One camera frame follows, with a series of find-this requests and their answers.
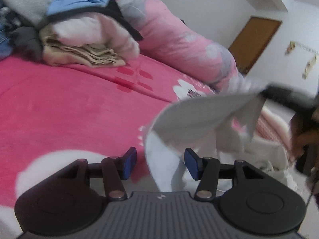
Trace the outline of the pink checked folded cloth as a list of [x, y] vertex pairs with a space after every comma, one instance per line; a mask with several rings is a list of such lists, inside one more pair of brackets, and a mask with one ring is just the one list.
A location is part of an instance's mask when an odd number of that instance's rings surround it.
[[263, 139], [280, 143], [286, 151], [291, 150], [289, 125], [266, 106], [262, 108], [256, 123], [255, 134]]

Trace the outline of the brown wooden door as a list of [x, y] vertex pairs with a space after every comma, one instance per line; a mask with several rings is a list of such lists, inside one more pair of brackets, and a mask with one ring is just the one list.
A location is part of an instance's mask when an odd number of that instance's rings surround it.
[[262, 55], [281, 21], [252, 16], [229, 47], [238, 71], [246, 75]]

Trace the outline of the pink floral bed blanket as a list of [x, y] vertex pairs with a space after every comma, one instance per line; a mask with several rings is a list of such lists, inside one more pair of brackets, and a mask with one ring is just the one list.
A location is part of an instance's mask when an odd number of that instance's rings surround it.
[[127, 190], [154, 190], [143, 137], [153, 118], [178, 100], [211, 89], [166, 64], [140, 56], [126, 66], [48, 66], [1, 61], [1, 238], [15, 238], [16, 199], [78, 158], [99, 162], [137, 148]]

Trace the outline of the beige folded garment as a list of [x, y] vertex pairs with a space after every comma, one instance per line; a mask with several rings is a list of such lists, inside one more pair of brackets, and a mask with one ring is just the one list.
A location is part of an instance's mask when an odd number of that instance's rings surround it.
[[39, 32], [43, 45], [42, 59], [51, 66], [65, 64], [81, 64], [90, 68], [119, 67], [125, 61], [113, 49], [105, 45], [93, 44], [81, 47], [68, 46], [57, 40], [51, 26], [46, 26]]

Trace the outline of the pink grey rolled quilt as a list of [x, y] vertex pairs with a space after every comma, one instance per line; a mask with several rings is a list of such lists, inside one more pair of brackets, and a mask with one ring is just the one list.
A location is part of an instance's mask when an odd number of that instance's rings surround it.
[[197, 79], [214, 90], [244, 83], [234, 57], [217, 42], [189, 29], [161, 0], [115, 0], [142, 36], [141, 53]]

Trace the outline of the white fleece folded garment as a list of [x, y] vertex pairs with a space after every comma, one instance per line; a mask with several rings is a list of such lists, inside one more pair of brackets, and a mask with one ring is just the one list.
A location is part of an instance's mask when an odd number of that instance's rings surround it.
[[101, 13], [78, 14], [53, 23], [52, 30], [64, 45], [104, 45], [125, 60], [140, 55], [140, 46], [132, 35], [116, 20]]

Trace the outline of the black garment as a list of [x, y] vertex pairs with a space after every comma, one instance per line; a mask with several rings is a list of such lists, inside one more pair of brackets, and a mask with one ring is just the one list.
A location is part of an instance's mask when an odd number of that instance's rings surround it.
[[106, 7], [86, 7], [86, 8], [75, 8], [75, 9], [67, 9], [66, 11], [54, 12], [53, 14], [49, 14], [47, 11], [46, 17], [49, 22], [58, 22], [62, 20], [66, 20], [72, 16], [76, 16], [85, 12], [97, 12], [101, 13], [105, 16], [109, 16], [113, 18], [117, 23], [123, 26], [134, 38], [136, 41], [142, 41], [143, 36], [131, 26], [131, 24], [126, 21], [119, 9], [118, 4], [115, 0], [110, 0], [110, 3]]

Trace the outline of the grey folded garment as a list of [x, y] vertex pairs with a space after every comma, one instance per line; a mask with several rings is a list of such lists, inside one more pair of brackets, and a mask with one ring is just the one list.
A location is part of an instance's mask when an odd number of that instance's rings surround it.
[[53, 0], [1, 0], [6, 7], [18, 14], [26, 26], [42, 29], [49, 21], [46, 12]]

